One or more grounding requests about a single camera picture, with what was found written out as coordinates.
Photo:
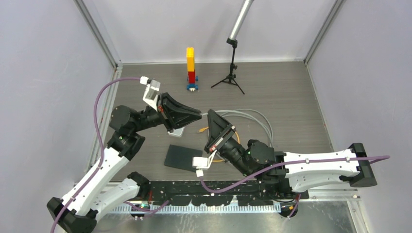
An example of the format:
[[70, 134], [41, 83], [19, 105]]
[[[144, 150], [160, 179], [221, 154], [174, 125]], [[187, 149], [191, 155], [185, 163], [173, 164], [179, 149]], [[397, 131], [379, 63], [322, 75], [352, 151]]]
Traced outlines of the white network switch box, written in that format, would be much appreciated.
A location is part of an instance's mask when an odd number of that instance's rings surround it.
[[171, 131], [168, 131], [168, 135], [173, 136], [173, 137], [182, 137], [184, 133], [185, 127], [179, 128], [179, 129], [173, 129]]

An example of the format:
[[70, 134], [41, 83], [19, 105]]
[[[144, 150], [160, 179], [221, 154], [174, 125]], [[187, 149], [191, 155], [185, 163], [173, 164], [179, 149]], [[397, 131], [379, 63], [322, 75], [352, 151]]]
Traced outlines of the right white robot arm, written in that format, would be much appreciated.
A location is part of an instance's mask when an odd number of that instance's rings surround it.
[[377, 185], [371, 166], [375, 160], [367, 156], [362, 143], [329, 153], [293, 153], [276, 151], [251, 139], [244, 148], [232, 137], [236, 131], [234, 125], [212, 109], [206, 115], [209, 139], [205, 152], [210, 157], [218, 154], [244, 176], [226, 188], [210, 189], [211, 193], [229, 191], [250, 179], [275, 185], [283, 199], [329, 184], [349, 183], [354, 188]]

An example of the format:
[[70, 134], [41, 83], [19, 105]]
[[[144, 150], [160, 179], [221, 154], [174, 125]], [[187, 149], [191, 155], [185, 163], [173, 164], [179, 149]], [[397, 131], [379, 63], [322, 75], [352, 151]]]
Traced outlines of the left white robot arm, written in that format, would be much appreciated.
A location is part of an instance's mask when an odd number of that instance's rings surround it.
[[120, 105], [113, 109], [109, 126], [114, 129], [101, 157], [88, 173], [62, 198], [47, 203], [54, 223], [68, 233], [90, 233], [97, 223], [124, 201], [145, 200], [150, 191], [147, 178], [137, 172], [102, 193], [104, 187], [140, 150], [145, 137], [139, 131], [164, 125], [168, 132], [181, 129], [202, 118], [201, 111], [183, 105], [168, 93], [158, 95], [154, 107], [136, 111]]

